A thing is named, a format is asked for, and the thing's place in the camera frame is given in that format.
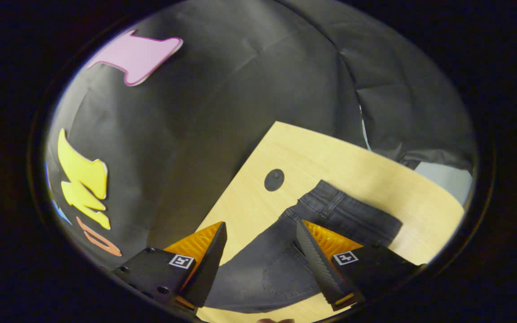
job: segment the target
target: pink foam letter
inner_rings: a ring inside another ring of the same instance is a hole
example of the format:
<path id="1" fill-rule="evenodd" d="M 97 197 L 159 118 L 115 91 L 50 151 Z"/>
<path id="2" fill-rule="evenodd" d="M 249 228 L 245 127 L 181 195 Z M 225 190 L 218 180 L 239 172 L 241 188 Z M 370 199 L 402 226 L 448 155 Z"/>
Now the pink foam letter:
<path id="1" fill-rule="evenodd" d="M 125 84 L 135 86 L 144 82 L 183 45 L 180 38 L 158 40 L 132 35 L 134 32 L 129 31 L 104 47 L 93 57 L 87 69 L 96 63 L 109 64 L 125 72 Z"/>

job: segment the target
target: light wood tabletop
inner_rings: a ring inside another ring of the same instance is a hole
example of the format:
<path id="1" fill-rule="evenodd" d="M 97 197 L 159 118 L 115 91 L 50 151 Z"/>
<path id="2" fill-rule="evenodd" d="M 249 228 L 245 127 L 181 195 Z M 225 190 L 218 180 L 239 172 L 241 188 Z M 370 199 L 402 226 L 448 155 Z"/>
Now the light wood tabletop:
<path id="1" fill-rule="evenodd" d="M 284 172 L 285 181 L 281 188 L 269 192 L 264 180 L 274 169 Z M 389 248 L 414 264 L 433 259 L 464 215 L 464 209 L 451 194 L 410 168 L 328 135 L 276 122 L 198 230 L 218 221 L 226 222 L 228 240 L 221 259 L 224 264 L 320 180 L 400 219 L 402 228 Z M 197 316 L 210 323 L 255 323 L 264 318 L 311 323 L 339 312 L 332 311 L 319 293 L 268 313 L 244 314 L 202 307 Z"/>

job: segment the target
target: yellow foam letter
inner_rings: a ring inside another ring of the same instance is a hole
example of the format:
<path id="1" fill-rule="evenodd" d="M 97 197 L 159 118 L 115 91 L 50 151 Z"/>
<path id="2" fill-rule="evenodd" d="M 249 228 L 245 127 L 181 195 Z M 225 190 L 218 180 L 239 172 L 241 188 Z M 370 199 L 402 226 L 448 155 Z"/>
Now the yellow foam letter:
<path id="1" fill-rule="evenodd" d="M 65 129 L 59 132 L 57 155 L 63 171 L 70 180 L 70 182 L 61 182 L 63 196 L 67 203 L 110 230 L 111 225 L 107 215 L 95 211 L 105 211 L 105 205 L 97 198 L 103 200 L 107 197 L 107 165 L 100 159 L 88 160 L 74 150 L 67 142 Z"/>

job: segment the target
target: black jeans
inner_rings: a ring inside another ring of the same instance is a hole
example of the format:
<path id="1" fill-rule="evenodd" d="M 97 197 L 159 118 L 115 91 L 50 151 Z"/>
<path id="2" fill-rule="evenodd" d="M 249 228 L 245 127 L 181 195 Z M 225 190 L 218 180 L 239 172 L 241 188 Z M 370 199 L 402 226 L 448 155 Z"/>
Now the black jeans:
<path id="1" fill-rule="evenodd" d="M 236 256 L 219 267 L 206 307 L 262 313 L 320 292 L 296 240 L 301 219 L 363 245 L 390 245 L 402 223 L 321 180 Z"/>

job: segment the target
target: screw hole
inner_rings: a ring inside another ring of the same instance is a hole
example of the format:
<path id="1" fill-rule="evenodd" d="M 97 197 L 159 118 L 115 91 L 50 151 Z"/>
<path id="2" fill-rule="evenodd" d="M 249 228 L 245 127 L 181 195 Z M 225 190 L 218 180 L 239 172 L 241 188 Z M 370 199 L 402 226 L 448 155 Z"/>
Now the screw hole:
<path id="1" fill-rule="evenodd" d="M 163 286 L 158 286 L 157 292 L 160 292 L 161 294 L 169 294 L 169 289 L 164 288 Z"/>

